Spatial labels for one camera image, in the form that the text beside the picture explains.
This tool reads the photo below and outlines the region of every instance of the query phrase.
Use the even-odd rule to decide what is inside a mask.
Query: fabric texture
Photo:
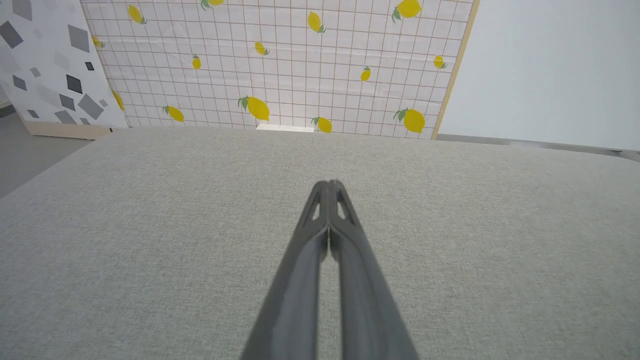
[[[236,359],[313,184],[346,186],[423,359],[640,357],[640,164],[123,130],[0,200],[2,359]],[[338,265],[319,359],[340,358]]]

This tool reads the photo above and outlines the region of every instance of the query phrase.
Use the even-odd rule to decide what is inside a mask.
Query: yellow lemon
[[[200,0],[200,6],[202,6],[204,10],[206,10],[205,7],[210,8],[211,5],[218,6],[222,5],[222,3],[224,3],[224,0]]]
[[[433,59],[433,65],[436,65],[438,69],[444,69],[447,67],[447,64],[444,63],[444,59],[442,59],[442,56],[440,55]]]
[[[331,133],[331,122],[323,117],[314,117],[313,119],[311,119],[311,121],[315,124],[318,125],[318,129],[320,129],[320,131],[322,131],[323,133]]]
[[[269,54],[269,51],[267,49],[265,49],[264,45],[262,45],[262,43],[260,43],[260,42],[255,42],[255,50],[260,55],[268,55]]]
[[[202,66],[202,64],[200,63],[200,58],[198,57],[198,55],[194,54],[193,55],[193,68],[198,70],[200,68],[200,66]]]
[[[324,25],[322,25],[322,22],[320,21],[320,16],[318,16],[318,14],[309,12],[309,18],[307,19],[307,21],[311,30],[315,31],[316,33],[324,33],[326,31]]]
[[[173,106],[165,106],[164,108],[162,108],[162,110],[165,113],[169,114],[169,116],[171,116],[174,120],[184,122],[184,115],[182,114],[182,112],[174,108]]]
[[[401,17],[414,17],[418,15],[418,13],[422,10],[420,7],[420,3],[418,0],[403,0],[402,3],[399,3],[398,6],[394,9],[394,13],[391,15],[391,20],[396,22],[397,20],[402,20]]]
[[[424,128],[424,116],[414,109],[404,109],[396,111],[394,119],[398,117],[398,122],[404,120],[404,127],[414,133],[421,133]]]
[[[131,20],[137,22],[138,24],[144,25],[147,23],[147,20],[144,18],[144,16],[142,16],[138,8],[133,5],[129,5],[129,16],[131,17]]]
[[[113,97],[116,98],[116,101],[118,102],[118,106],[120,107],[120,109],[124,111],[124,103],[122,102],[122,98],[120,97],[120,95],[113,90],[111,92],[113,92]]]
[[[91,39],[97,48],[102,49],[104,47],[104,42],[101,42],[95,35],[91,35]]]
[[[248,108],[251,115],[255,116],[256,119],[269,121],[269,108],[262,100],[253,96],[245,96],[238,99],[238,106],[241,104],[245,110]]]
[[[371,69],[368,66],[365,66],[362,75],[360,75],[360,80],[367,81],[369,80],[369,76],[371,76]]]

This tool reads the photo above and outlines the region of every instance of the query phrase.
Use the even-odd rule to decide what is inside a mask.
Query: gray diamond shape
[[[94,120],[98,119],[100,114],[104,111],[104,109],[102,109],[100,105],[96,104],[95,101],[93,101],[93,99],[87,94],[85,94],[80,100],[78,106]]]
[[[27,91],[27,84],[21,78],[18,78],[16,75],[13,75],[13,84],[17,88],[21,88],[24,91]]]
[[[82,82],[80,82],[80,79],[67,74],[67,88],[81,94]]]
[[[13,13],[31,21],[31,0],[13,0]]]
[[[54,115],[56,115],[63,124],[77,124],[74,118],[72,118],[66,110],[58,111],[57,113],[54,113]]]
[[[69,96],[64,96],[60,94],[60,104],[69,110],[73,110],[73,111],[76,110],[76,106],[74,105],[74,100],[71,99]]]
[[[71,46],[88,53],[89,52],[89,34],[86,32],[86,30],[82,30],[81,28],[77,28],[73,25],[68,25],[68,28],[69,28],[69,40],[71,41]]]
[[[65,71],[69,71],[69,59],[62,55],[58,50],[53,52],[53,63],[65,69]]]
[[[16,31],[8,21],[0,25],[0,37],[2,37],[12,49],[20,45],[23,41],[18,31]]]

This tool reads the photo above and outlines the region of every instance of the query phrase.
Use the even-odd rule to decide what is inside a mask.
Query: white grid backdrop
[[[418,15],[396,23],[399,0],[225,1],[206,11],[197,0],[81,2],[130,126],[255,128],[262,120],[237,107],[249,95],[267,104],[272,124],[324,117],[334,133],[430,138],[472,0],[420,0]],[[129,4],[146,24],[130,19]],[[309,11],[325,33],[309,28]],[[258,54],[256,41],[270,53]],[[435,67],[436,55],[446,68]],[[365,66],[371,76],[361,81]],[[185,122],[162,112],[167,105]],[[405,108],[425,115],[421,134],[394,119]]]

